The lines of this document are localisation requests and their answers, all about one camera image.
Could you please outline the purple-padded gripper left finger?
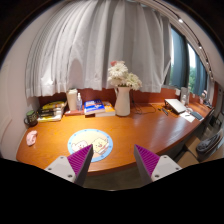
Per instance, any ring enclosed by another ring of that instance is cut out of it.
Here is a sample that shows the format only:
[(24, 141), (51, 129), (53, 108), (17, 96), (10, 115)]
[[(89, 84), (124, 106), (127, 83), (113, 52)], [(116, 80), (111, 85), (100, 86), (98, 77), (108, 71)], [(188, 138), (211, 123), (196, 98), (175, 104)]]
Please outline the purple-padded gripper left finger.
[(88, 145), (70, 156), (59, 156), (45, 170), (82, 186), (93, 156), (93, 145)]

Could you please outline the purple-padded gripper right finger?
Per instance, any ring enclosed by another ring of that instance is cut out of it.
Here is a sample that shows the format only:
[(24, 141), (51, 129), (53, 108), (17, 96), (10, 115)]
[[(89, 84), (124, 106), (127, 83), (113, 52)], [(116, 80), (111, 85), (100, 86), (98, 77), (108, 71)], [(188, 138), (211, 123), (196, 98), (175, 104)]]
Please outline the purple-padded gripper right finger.
[(181, 170), (168, 155), (158, 156), (137, 144), (134, 145), (134, 157), (144, 185)]

